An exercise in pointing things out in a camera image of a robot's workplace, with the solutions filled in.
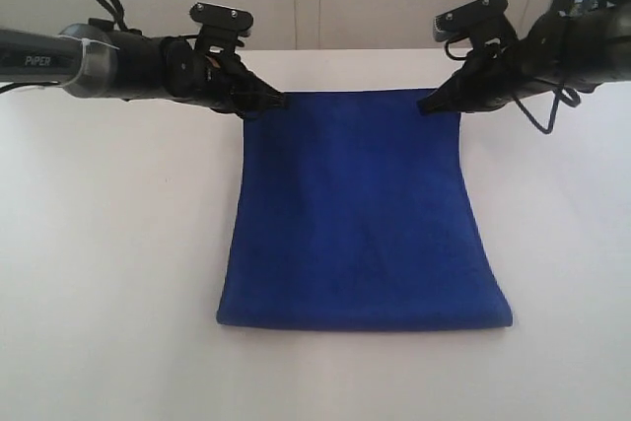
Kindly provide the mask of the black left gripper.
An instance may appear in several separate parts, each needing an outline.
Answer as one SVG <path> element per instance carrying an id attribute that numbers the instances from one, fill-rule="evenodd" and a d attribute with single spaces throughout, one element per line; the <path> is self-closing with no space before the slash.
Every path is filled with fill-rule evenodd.
<path id="1" fill-rule="evenodd" d="M 254 76 L 236 56 L 201 53 L 186 39 L 163 44 L 164 89 L 175 99 L 240 118 L 287 107 L 286 96 Z"/>

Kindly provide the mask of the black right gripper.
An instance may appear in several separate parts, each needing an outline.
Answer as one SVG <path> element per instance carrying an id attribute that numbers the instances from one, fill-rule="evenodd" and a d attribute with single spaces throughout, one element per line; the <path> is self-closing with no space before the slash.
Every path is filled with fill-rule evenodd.
<path id="1" fill-rule="evenodd" d="M 420 113 L 490 112 L 531 97 L 532 83 L 522 71 L 525 52 L 524 39 L 474 47 L 457 73 L 417 102 Z"/>

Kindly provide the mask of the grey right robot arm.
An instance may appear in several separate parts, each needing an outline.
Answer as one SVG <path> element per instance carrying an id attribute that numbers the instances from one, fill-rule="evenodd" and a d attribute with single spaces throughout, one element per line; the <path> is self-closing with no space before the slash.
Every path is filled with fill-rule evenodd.
<path id="1" fill-rule="evenodd" d="M 418 102 L 420 112 L 491 112 L 545 93 L 571 100 L 630 80 L 630 5 L 568 17 L 548 12 L 523 39 L 470 51 L 463 66 Z"/>

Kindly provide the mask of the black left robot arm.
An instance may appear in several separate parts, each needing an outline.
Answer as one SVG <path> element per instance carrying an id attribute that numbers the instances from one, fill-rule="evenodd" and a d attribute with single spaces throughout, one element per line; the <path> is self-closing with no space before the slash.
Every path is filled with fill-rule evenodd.
<path id="1" fill-rule="evenodd" d="M 73 24 L 49 36 L 1 32 L 2 91 L 56 87 L 79 99 L 169 100 L 241 119 L 286 106 L 237 55 L 203 53 L 184 36 L 145 37 Z"/>

